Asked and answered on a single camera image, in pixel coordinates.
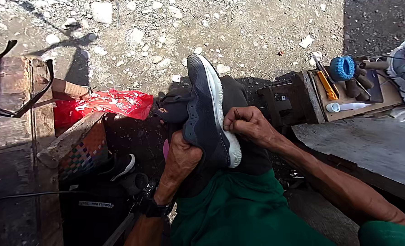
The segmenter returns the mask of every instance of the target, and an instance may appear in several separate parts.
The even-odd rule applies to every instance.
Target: hand
[[[165,170],[154,195],[158,205],[171,202],[181,182],[195,169],[203,151],[183,139],[183,132],[174,132],[169,143]]]
[[[258,146],[272,152],[283,152],[286,145],[292,143],[278,133],[265,119],[261,111],[254,107],[231,108],[225,116],[224,131],[230,131],[248,137]]]

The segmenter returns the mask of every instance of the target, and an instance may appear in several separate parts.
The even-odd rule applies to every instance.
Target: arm
[[[203,152],[183,139],[182,131],[172,135],[165,170],[154,194],[157,205],[169,204],[183,180],[194,170]],[[160,245],[163,231],[162,218],[140,216],[130,232],[125,246]]]
[[[224,129],[250,138],[254,143],[281,155],[323,183],[332,195],[360,213],[377,220],[405,225],[405,214],[359,179],[337,170],[301,150],[279,134],[256,107],[232,108]]]

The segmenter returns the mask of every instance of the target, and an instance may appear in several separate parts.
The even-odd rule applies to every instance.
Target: wristwatch
[[[158,182],[150,181],[142,190],[142,200],[139,203],[139,210],[147,218],[167,216],[175,203],[175,198],[168,205],[157,205],[154,200],[154,193],[157,189]]]

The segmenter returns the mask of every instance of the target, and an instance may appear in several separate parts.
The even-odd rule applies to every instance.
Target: man's right hand
[[[224,131],[248,137],[255,144],[272,152],[283,152],[292,143],[278,133],[265,119],[261,111],[254,107],[231,108],[225,115]]]

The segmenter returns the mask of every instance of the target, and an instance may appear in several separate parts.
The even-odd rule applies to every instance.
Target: white bottle cap
[[[341,106],[336,102],[327,104],[326,108],[327,108],[327,111],[329,111],[331,113],[339,112],[341,110]]]

